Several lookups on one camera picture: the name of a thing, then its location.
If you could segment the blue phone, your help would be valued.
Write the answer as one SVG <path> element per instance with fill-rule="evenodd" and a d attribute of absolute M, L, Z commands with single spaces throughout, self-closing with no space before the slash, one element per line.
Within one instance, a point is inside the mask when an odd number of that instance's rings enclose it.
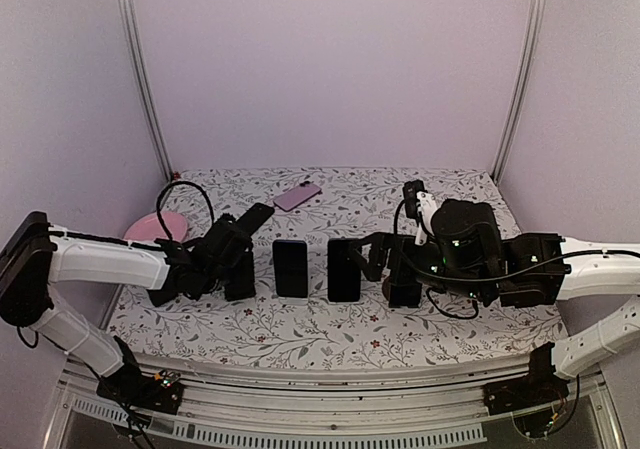
<path fill-rule="evenodd" d="M 307 244 L 278 239 L 272 243 L 276 294 L 283 298 L 308 297 Z"/>
<path fill-rule="evenodd" d="M 361 272 L 349 255 L 351 239 L 330 239 L 327 244 L 327 291 L 333 303 L 360 300 Z"/>

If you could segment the dark round base stand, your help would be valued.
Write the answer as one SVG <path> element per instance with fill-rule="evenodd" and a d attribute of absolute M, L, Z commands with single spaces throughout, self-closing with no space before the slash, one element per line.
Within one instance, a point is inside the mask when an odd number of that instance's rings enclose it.
<path fill-rule="evenodd" d="M 382 293 L 386 299 L 390 298 L 391 283 L 389 278 L 385 278 L 382 284 Z"/>

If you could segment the teal phone dark screen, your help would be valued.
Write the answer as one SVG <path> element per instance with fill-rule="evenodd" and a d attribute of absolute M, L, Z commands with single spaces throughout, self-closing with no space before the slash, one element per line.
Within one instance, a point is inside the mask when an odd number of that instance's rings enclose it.
<path fill-rule="evenodd" d="M 422 285 L 390 284 L 388 303 L 390 308 L 419 308 L 422 299 Z"/>

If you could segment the pink phone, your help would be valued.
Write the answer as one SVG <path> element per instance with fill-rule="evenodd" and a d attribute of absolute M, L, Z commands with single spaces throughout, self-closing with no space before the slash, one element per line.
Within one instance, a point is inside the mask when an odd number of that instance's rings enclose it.
<path fill-rule="evenodd" d="M 283 194 L 276 196 L 273 203 L 276 208 L 290 212 L 314 196 L 319 195 L 321 192 L 322 189 L 320 186 L 309 181 L 304 181 Z"/>

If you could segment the black folding phone stand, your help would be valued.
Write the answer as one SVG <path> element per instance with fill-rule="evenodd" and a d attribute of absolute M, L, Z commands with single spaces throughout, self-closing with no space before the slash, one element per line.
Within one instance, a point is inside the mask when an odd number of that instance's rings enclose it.
<path fill-rule="evenodd" d="M 228 271 L 224 297 L 226 301 L 234 302 L 253 298 L 255 295 L 253 253 L 246 252 L 239 262 Z"/>

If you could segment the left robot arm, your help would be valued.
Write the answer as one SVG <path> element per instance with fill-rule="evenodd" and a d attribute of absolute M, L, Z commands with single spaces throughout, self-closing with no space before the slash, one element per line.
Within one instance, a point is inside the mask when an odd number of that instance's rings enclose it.
<path fill-rule="evenodd" d="M 132 285 L 162 305 L 178 295 L 197 298 L 229 281 L 250 252 L 250 233 L 229 218 L 193 242 L 153 243 L 75 233 L 28 214 L 1 251 L 1 318 L 30 328 L 85 362 L 128 403 L 148 395 L 125 346 L 99 330 L 54 293 L 59 282 Z"/>

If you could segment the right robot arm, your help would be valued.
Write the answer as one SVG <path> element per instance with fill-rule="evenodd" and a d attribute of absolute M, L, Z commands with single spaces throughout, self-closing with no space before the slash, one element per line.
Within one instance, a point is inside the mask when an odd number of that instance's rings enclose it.
<path fill-rule="evenodd" d="M 447 199 L 437 205 L 428 194 L 399 207 L 417 232 L 376 232 L 349 245 L 349 255 L 369 281 L 384 270 L 400 286 L 426 285 L 475 304 L 528 308 L 595 295 L 626 295 L 610 315 L 530 356 L 529 374 L 517 396 L 537 405 L 552 393 L 556 378 L 569 380 L 638 342 L 639 247 L 584 241 L 556 233 L 522 233 L 502 238 L 487 203 Z"/>

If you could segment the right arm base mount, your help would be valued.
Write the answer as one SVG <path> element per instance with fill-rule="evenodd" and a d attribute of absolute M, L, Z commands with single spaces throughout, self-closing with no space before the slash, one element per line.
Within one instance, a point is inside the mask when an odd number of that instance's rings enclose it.
<path fill-rule="evenodd" d="M 580 376 L 577 376 L 574 399 L 569 404 L 569 381 L 556 374 L 552 351 L 556 344 L 547 342 L 534 349 L 525 375 L 487 383 L 483 386 L 483 404 L 491 416 L 531 409 L 548 404 L 541 413 L 525 414 L 514 419 L 517 431 L 530 440 L 547 439 L 564 429 L 573 419 L 580 400 Z"/>

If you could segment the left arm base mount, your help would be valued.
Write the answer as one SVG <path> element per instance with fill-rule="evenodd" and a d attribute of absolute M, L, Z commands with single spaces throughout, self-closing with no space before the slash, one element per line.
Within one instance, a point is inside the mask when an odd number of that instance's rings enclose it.
<path fill-rule="evenodd" d="M 163 369 L 145 375 L 124 341 L 119 337 L 115 341 L 122 351 L 123 366 L 111 376 L 99 377 L 96 394 L 123 406 L 176 415 L 185 389 L 181 374 Z"/>

